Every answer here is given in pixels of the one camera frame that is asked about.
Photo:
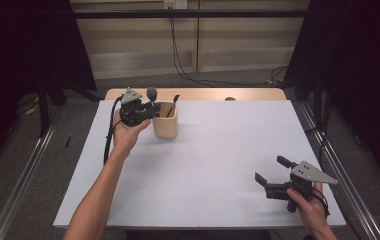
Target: white table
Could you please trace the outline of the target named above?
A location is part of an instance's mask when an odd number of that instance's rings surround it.
[[[103,167],[112,103],[100,103],[54,226],[68,226]],[[276,162],[277,155],[318,167],[290,101],[179,101],[178,123],[173,140],[157,139],[152,126],[141,133],[124,164],[108,227],[302,226],[298,214],[286,210],[286,201],[267,199],[254,180],[256,171],[271,183],[289,181],[290,170]],[[324,194],[329,224],[345,225],[328,186]]]

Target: hand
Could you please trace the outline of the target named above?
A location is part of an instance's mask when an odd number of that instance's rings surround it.
[[[322,193],[322,183],[316,182],[314,188]],[[322,199],[316,190],[312,193]],[[287,189],[287,194],[298,203],[299,216],[309,234],[315,239],[337,239],[327,224],[324,206],[320,200],[315,197],[305,199],[292,188]]]
[[[144,120],[142,123],[135,127],[129,127],[122,122],[120,122],[121,117],[119,116],[119,111],[115,111],[113,118],[113,142],[114,149],[121,149],[128,156],[131,152],[131,149],[137,142],[138,135],[140,132],[147,128],[150,125],[151,121],[149,119]]]

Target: black curtain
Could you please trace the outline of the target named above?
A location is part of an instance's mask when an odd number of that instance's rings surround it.
[[[0,146],[18,101],[37,92],[96,90],[90,63],[68,0],[0,0]]]

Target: black cable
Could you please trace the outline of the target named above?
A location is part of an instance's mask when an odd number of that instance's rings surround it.
[[[121,120],[119,122],[117,122],[115,124],[115,126],[112,126],[112,123],[113,123],[113,118],[114,118],[114,114],[115,114],[115,108],[116,108],[116,104],[121,101],[123,95],[119,98],[117,98],[115,100],[115,102],[113,103],[113,106],[112,106],[112,112],[111,112],[111,117],[110,117],[110,121],[109,121],[109,130],[108,130],[108,135],[106,136],[106,145],[105,145],[105,154],[104,154],[104,157],[103,157],[103,164],[106,163],[106,161],[108,160],[108,157],[109,157],[109,150],[110,150],[110,144],[111,144],[111,141],[112,141],[112,135],[113,135],[113,131],[115,130],[115,127],[116,125],[118,125],[118,123],[121,122]]]
[[[274,79],[278,76],[278,74],[281,73],[281,71],[283,71],[283,69],[286,69],[286,68],[288,68],[288,66],[281,66],[281,67],[276,67],[271,71],[271,79],[270,79],[270,81],[271,81],[270,87],[271,88],[274,87]]]
[[[316,194],[312,193],[312,196],[322,203],[324,212],[325,212],[325,217],[327,218],[328,215],[330,215],[330,211],[328,211],[327,199],[325,198],[324,194],[320,192],[319,190],[317,190],[316,188],[313,188],[313,190],[315,190],[317,193],[321,195],[321,197],[318,197]]]
[[[191,78],[190,76],[187,75],[187,73],[184,71],[182,65],[181,65],[181,61],[180,61],[180,57],[178,55],[178,47],[177,47],[177,42],[175,40],[175,26],[174,26],[174,19],[173,18],[170,18],[170,25],[171,25],[171,35],[172,35],[172,48],[173,48],[173,55],[174,55],[174,65],[175,65],[175,70],[177,71],[177,73],[184,79],[186,80],[189,80],[189,81],[192,81],[192,82],[195,82],[195,83],[199,83],[199,84],[202,84],[202,85],[205,85],[205,86],[208,86],[208,87],[212,87],[214,88],[215,86],[213,85],[210,85],[208,83],[205,83],[205,82],[209,82],[209,83],[222,83],[222,84],[231,84],[231,85],[238,85],[238,86],[247,86],[247,87],[255,87],[255,86],[260,86],[260,85],[264,85],[264,84],[267,84],[270,82],[270,80],[267,80],[267,81],[263,81],[263,82],[260,82],[260,83],[253,83],[253,84],[247,84],[247,83],[236,83],[236,82],[225,82],[225,81],[218,81],[218,80],[208,80],[208,79],[193,79]]]

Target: wall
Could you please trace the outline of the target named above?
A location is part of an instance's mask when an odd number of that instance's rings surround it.
[[[100,1],[71,0],[71,3],[75,10],[163,9],[163,1]],[[188,8],[306,9],[308,3],[308,0],[188,0]],[[77,21],[96,79],[176,71],[169,19]],[[302,21],[301,18],[174,19],[181,64],[186,72],[288,65]]]

